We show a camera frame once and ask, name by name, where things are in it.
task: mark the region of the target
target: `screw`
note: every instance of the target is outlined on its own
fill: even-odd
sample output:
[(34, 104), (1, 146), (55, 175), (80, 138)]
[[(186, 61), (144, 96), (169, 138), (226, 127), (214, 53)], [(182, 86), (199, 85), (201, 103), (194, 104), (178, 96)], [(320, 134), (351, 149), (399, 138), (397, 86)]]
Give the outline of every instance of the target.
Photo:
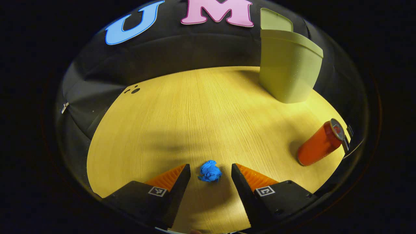
[(277, 209), (277, 210), (275, 211), (275, 214), (281, 214), (281, 213), (283, 213), (283, 210), (282, 210), (282, 209)]

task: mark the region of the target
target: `can lid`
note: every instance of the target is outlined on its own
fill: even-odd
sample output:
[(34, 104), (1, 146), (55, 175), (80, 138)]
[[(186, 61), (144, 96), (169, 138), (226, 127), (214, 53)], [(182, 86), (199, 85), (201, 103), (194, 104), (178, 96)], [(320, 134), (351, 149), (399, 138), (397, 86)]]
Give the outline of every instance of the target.
[(330, 125), (331, 125), (331, 129), (334, 133), (334, 135), (339, 139), (339, 140), (344, 140), (345, 138), (345, 133), (344, 133), (344, 129), (342, 128), (341, 124), (336, 120), (336, 119), (331, 119), (330, 121)]

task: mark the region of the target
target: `metal clip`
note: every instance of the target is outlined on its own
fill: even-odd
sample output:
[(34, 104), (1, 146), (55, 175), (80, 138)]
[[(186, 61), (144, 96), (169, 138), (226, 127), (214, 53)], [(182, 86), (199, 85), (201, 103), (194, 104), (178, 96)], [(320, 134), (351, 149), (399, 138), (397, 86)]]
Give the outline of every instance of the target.
[(64, 104), (64, 108), (62, 109), (61, 114), (64, 113), (64, 111), (67, 109), (67, 106), (69, 106), (69, 102)]

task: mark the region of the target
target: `blue letter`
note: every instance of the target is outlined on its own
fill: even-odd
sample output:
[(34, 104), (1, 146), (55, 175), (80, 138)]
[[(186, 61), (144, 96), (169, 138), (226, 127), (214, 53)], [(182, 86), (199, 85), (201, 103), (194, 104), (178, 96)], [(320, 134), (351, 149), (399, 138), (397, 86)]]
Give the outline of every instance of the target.
[(144, 8), (140, 9), (139, 12), (143, 11), (141, 22), (139, 25), (135, 26), (130, 30), (123, 30), (124, 21), (130, 15), (126, 15), (118, 21), (112, 23), (105, 29), (107, 31), (105, 35), (105, 42), (109, 45), (119, 44), (146, 31), (148, 28), (150, 28), (150, 26), (152, 26), (153, 23), (155, 23), (157, 16), (157, 8), (160, 4), (164, 2), (165, 1), (155, 2), (151, 5), (145, 6)]

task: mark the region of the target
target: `red can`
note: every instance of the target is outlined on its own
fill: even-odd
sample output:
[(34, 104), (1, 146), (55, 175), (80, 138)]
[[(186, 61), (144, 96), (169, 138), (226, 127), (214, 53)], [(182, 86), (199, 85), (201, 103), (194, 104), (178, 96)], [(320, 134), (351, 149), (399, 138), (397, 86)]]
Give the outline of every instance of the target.
[(344, 129), (336, 119), (331, 119), (299, 147), (297, 159), (303, 166), (309, 166), (338, 149), (343, 142), (347, 143)]

